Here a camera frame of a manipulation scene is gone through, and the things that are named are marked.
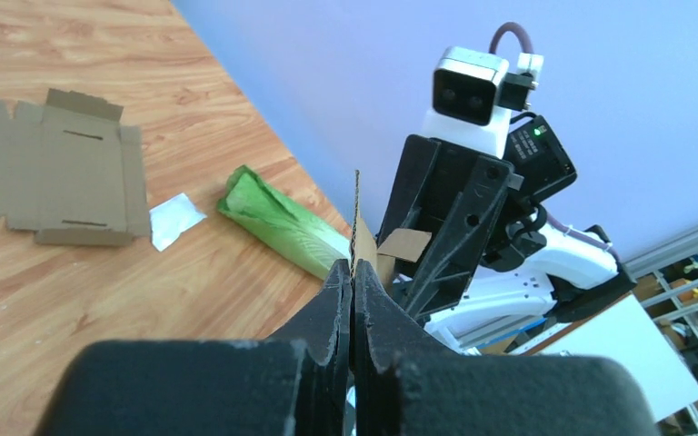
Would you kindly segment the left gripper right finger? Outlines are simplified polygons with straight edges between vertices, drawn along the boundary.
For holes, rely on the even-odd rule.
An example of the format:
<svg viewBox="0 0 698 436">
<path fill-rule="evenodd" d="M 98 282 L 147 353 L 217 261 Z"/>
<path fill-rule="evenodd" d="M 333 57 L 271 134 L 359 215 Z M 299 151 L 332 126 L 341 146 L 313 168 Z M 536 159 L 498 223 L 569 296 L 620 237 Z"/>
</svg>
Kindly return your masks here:
<svg viewBox="0 0 698 436">
<path fill-rule="evenodd" d="M 354 267 L 361 435 L 654 435 L 637 382 L 601 357 L 466 356 L 426 333 Z"/>
</svg>

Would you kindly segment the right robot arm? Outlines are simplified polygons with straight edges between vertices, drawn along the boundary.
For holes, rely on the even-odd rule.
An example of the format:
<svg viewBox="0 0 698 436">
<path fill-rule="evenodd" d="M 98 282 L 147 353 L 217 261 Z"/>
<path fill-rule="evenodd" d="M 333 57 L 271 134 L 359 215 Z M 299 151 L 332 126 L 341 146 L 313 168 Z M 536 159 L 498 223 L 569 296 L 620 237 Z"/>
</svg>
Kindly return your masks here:
<svg viewBox="0 0 698 436">
<path fill-rule="evenodd" d="M 584 320 L 635 284 L 602 227 L 544 208 L 576 178 L 547 121 L 525 112 L 512 125 L 500 158 L 408 136 L 377 235 L 392 298 L 455 350 Z"/>
</svg>

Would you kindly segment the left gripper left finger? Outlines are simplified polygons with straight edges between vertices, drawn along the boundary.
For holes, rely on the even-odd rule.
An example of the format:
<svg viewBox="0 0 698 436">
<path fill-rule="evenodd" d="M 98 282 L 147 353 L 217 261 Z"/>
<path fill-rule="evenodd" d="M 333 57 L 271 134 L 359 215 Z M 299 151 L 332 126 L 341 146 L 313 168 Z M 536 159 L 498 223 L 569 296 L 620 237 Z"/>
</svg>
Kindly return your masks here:
<svg viewBox="0 0 698 436">
<path fill-rule="evenodd" d="M 341 435 L 350 267 L 262 340 L 95 342 L 63 373 L 39 435 Z"/>
</svg>

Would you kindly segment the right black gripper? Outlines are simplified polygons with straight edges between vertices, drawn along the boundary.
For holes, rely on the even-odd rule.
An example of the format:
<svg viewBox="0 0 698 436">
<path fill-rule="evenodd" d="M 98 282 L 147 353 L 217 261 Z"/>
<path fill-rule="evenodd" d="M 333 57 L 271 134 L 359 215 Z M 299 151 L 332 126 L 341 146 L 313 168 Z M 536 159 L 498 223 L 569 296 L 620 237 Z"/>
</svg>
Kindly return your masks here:
<svg viewBox="0 0 698 436">
<path fill-rule="evenodd" d="M 428 232 L 416 261 L 394 272 L 410 282 L 394 299 L 414 319 L 450 309 L 463 298 L 479 267 L 507 272 L 521 264 L 508 227 L 520 220 L 512 192 L 514 165 L 458 144 L 411 134 L 406 138 L 377 240 L 396 229 Z"/>
</svg>

